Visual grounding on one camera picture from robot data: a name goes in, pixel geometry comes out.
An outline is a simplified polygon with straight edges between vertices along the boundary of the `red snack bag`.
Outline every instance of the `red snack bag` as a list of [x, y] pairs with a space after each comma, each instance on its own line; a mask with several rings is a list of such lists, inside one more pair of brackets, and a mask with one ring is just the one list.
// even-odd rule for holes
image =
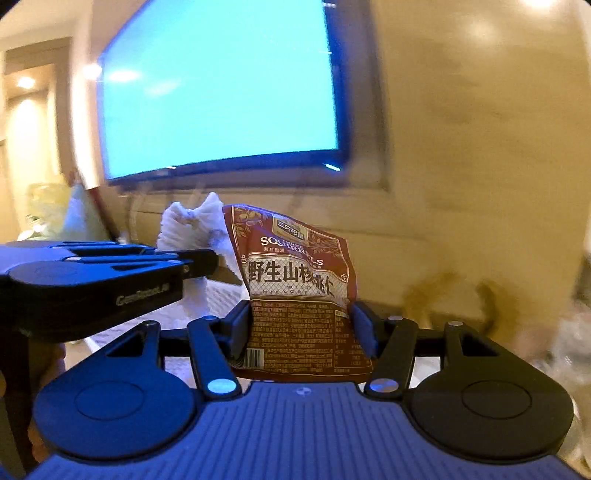
[[349, 320], [357, 285], [346, 241], [248, 205], [227, 205], [223, 214], [253, 316], [236, 374], [365, 381], [372, 364]]

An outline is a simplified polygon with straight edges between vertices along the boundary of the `ribbed blue surface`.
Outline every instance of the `ribbed blue surface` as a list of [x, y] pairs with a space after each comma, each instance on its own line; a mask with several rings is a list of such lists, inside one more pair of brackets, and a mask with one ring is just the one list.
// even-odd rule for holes
[[554, 456], [503, 466], [455, 458], [416, 433], [397, 404], [368, 400], [352, 383], [256, 382], [238, 400], [209, 405], [192, 432], [151, 459], [99, 466], [54, 456], [28, 478], [575, 480], [582, 477]]

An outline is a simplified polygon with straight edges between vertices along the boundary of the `metal screw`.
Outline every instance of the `metal screw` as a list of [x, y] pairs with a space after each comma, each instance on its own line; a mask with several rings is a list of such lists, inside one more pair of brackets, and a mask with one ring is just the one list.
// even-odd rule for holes
[[216, 378], [207, 384], [207, 389], [211, 393], [224, 395], [233, 392], [236, 389], [236, 382], [234, 380], [229, 380], [228, 378]]
[[376, 378], [369, 384], [369, 387], [378, 393], [396, 392], [398, 386], [398, 382], [391, 378]]

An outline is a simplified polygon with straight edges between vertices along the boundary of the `tv screen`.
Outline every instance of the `tv screen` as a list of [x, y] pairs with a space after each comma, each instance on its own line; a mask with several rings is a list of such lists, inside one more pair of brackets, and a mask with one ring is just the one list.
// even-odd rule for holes
[[345, 118], [331, 7], [149, 0], [99, 61], [107, 179], [339, 165]]

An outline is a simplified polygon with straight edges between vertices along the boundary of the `tv frame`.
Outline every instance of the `tv frame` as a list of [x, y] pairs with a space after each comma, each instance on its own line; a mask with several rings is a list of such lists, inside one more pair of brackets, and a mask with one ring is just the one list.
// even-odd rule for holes
[[[154, 0], [144, 3], [117, 32], [99, 56], [98, 63], [104, 71], [104, 55], [111, 45], [117, 41], [133, 21], [148, 8]], [[336, 4], [322, 2], [326, 19], [327, 35], [330, 55], [333, 94], [335, 99], [335, 116], [337, 127], [337, 141], [339, 148], [335, 150], [313, 150], [299, 152], [272, 153], [264, 155], [248, 155], [244, 157], [208, 160], [185, 165], [171, 165], [174, 168], [159, 168], [146, 172], [135, 173], [122, 177], [110, 178], [108, 153], [103, 132], [103, 77], [96, 84], [96, 106], [98, 113], [98, 134], [104, 178], [111, 186], [129, 186], [143, 181], [174, 179], [203, 173], [218, 173], [223, 171], [239, 171], [260, 168], [289, 168], [289, 167], [317, 167], [331, 165], [337, 169], [343, 168], [350, 157], [350, 121], [348, 97], [346, 89], [347, 65], [343, 52], [342, 41], [339, 38], [336, 20]]]

